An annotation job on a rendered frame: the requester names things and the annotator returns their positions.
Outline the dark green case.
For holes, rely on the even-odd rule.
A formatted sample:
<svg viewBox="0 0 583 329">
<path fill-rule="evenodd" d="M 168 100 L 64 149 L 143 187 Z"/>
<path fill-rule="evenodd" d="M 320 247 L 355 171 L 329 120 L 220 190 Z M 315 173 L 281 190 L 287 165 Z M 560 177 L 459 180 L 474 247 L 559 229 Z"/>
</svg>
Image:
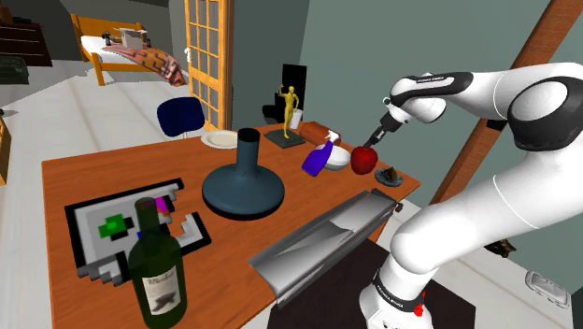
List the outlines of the dark green case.
<svg viewBox="0 0 583 329">
<path fill-rule="evenodd" d="M 29 73 L 21 57 L 0 56 L 0 84 L 28 84 Z"/>
</svg>

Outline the wooden bed with patterned blanket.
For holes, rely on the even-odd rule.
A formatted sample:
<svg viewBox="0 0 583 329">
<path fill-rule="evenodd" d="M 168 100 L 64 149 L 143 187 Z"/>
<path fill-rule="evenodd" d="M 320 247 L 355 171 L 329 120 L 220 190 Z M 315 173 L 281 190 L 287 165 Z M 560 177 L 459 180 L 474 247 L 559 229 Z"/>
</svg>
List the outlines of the wooden bed with patterned blanket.
<svg viewBox="0 0 583 329">
<path fill-rule="evenodd" d="M 79 52 L 92 64 L 99 86 L 104 72 L 154 72 L 170 85 L 187 84 L 179 62 L 151 46 L 141 23 L 104 21 L 71 14 Z"/>
</svg>

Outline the green wine bottle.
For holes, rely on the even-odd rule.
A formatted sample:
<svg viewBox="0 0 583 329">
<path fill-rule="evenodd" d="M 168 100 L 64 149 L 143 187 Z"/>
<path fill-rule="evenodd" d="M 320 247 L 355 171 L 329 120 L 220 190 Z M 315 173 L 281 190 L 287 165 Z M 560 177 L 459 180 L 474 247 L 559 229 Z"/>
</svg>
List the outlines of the green wine bottle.
<svg viewBox="0 0 583 329">
<path fill-rule="evenodd" d="M 171 329 L 187 309 L 181 249 L 162 230 L 155 199 L 138 199 L 135 211 L 140 237 L 128 265 L 137 302 L 149 329 Z"/>
</svg>

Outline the brown box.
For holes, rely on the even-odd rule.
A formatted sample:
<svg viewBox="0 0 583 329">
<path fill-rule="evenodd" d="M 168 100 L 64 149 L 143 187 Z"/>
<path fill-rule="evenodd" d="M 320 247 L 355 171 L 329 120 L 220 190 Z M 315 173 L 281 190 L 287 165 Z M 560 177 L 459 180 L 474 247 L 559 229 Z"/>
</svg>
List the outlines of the brown box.
<svg viewBox="0 0 583 329">
<path fill-rule="evenodd" d="M 300 136 L 307 142 L 315 146 L 325 145 L 330 128 L 318 122 L 304 122 L 300 129 Z"/>
</svg>

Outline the grey tray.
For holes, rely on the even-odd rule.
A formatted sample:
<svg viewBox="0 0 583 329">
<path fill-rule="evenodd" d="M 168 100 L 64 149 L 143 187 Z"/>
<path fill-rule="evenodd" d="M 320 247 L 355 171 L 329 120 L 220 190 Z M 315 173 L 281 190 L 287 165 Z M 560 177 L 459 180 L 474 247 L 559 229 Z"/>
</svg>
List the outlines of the grey tray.
<svg viewBox="0 0 583 329">
<path fill-rule="evenodd" d="M 571 295 L 563 287 L 536 272 L 526 272 L 525 284 L 559 308 L 571 306 Z"/>
</svg>

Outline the long silver metal tray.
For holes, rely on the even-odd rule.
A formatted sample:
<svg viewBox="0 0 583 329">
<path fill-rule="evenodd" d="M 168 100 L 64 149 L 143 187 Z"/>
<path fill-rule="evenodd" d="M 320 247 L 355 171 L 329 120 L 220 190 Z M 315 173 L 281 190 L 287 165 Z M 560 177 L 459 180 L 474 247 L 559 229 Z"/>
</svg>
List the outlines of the long silver metal tray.
<svg viewBox="0 0 583 329">
<path fill-rule="evenodd" d="M 378 189 L 363 191 L 249 258 L 249 264 L 282 308 L 402 207 Z"/>
</svg>

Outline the blue spray bottle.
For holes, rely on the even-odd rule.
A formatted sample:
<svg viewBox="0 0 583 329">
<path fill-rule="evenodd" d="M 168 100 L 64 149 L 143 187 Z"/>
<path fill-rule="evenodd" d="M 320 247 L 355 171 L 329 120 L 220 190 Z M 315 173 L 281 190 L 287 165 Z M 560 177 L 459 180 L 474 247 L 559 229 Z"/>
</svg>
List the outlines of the blue spray bottle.
<svg viewBox="0 0 583 329">
<path fill-rule="evenodd" d="M 302 169 L 311 177 L 316 177 L 326 165 L 334 148 L 334 142 L 339 138 L 339 134 L 329 130 L 326 138 L 327 142 L 324 147 L 311 151 L 302 164 Z"/>
</svg>

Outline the dark wooden dresser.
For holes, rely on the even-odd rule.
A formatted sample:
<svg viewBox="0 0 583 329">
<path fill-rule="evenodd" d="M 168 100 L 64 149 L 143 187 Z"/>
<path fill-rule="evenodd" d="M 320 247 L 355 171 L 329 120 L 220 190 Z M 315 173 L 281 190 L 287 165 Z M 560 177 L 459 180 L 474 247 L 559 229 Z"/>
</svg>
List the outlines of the dark wooden dresser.
<svg viewBox="0 0 583 329">
<path fill-rule="evenodd" d="M 36 22 L 0 21 L 0 56 L 21 57 L 27 66 L 52 66 L 41 26 Z"/>
</svg>

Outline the red apple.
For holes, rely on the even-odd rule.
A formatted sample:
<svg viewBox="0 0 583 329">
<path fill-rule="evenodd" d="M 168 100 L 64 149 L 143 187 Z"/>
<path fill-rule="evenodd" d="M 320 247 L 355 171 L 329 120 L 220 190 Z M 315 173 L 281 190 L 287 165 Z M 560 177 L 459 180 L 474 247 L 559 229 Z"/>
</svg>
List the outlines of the red apple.
<svg viewBox="0 0 583 329">
<path fill-rule="evenodd" d="M 350 165 L 355 174 L 366 175 L 377 165 L 377 152 L 370 147 L 357 147 L 351 152 Z"/>
</svg>

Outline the wooden door with glass panes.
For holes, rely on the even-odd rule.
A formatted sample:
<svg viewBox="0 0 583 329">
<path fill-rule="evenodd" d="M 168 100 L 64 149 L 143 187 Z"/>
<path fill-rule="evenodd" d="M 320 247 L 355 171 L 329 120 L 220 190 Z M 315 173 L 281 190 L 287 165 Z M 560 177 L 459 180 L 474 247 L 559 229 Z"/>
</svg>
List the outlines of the wooden door with glass panes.
<svg viewBox="0 0 583 329">
<path fill-rule="evenodd" d="M 208 131 L 232 128 L 235 0 L 184 0 L 190 95 Z"/>
</svg>

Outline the slanted wooden beam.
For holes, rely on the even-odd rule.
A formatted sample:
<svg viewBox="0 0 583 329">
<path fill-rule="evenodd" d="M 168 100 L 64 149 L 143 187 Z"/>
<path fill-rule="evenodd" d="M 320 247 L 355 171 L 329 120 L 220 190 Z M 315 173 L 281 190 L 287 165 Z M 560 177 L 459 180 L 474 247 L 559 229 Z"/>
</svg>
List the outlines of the slanted wooden beam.
<svg viewBox="0 0 583 329">
<path fill-rule="evenodd" d="M 583 10 L 583 0 L 550 0 L 519 55 L 512 64 L 518 68 L 546 64 L 560 46 Z M 460 193 L 469 183 L 505 128 L 501 121 L 480 119 L 444 177 L 430 204 Z"/>
</svg>

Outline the dark robot stand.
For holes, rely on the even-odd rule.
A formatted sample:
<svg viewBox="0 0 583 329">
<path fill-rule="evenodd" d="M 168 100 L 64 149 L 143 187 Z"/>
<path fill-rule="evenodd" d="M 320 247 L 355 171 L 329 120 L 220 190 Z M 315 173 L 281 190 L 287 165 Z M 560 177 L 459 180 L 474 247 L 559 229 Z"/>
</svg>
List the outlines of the dark robot stand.
<svg viewBox="0 0 583 329">
<path fill-rule="evenodd" d="M 359 295 L 390 253 L 367 239 L 288 304 L 271 309 L 267 329 L 366 329 Z M 430 281 L 425 306 L 434 329 L 475 329 L 476 307 Z"/>
</svg>

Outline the black chair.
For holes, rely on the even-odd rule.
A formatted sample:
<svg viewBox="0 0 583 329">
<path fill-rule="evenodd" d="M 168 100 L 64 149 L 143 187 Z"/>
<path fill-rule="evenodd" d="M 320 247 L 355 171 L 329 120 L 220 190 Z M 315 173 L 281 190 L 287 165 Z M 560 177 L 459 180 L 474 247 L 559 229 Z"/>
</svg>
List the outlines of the black chair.
<svg viewBox="0 0 583 329">
<path fill-rule="evenodd" d="M 305 93 L 306 93 L 306 71 L 305 65 L 299 64 L 284 64 L 282 66 L 282 84 L 284 86 L 282 92 L 287 93 L 290 86 L 294 87 L 294 93 L 299 97 L 299 109 L 304 108 Z M 267 124 L 283 123 L 284 122 L 284 107 L 285 99 L 274 93 L 274 101 L 271 105 L 264 105 L 262 107 L 263 117 Z"/>
</svg>

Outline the dark blue wide-based vase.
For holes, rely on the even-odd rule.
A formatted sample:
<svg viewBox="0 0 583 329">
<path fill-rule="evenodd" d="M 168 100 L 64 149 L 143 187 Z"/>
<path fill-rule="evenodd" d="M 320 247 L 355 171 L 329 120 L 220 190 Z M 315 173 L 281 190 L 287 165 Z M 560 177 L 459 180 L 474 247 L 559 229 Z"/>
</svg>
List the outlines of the dark blue wide-based vase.
<svg viewBox="0 0 583 329">
<path fill-rule="evenodd" d="M 274 213 L 285 194 L 281 178 L 258 165 L 261 134 L 237 132 L 236 162 L 213 170 L 202 184 L 202 197 L 214 213 L 235 221 L 253 221 Z"/>
</svg>

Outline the white bowl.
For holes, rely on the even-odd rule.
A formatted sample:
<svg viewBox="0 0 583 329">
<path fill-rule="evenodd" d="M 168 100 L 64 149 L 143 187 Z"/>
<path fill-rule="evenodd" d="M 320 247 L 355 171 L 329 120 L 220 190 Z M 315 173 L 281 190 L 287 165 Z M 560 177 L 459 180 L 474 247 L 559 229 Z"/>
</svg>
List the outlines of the white bowl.
<svg viewBox="0 0 583 329">
<path fill-rule="evenodd" d="M 315 149 L 318 172 L 323 169 L 329 171 L 338 171 L 343 169 L 350 162 L 350 153 L 334 144 L 323 144 Z"/>
</svg>

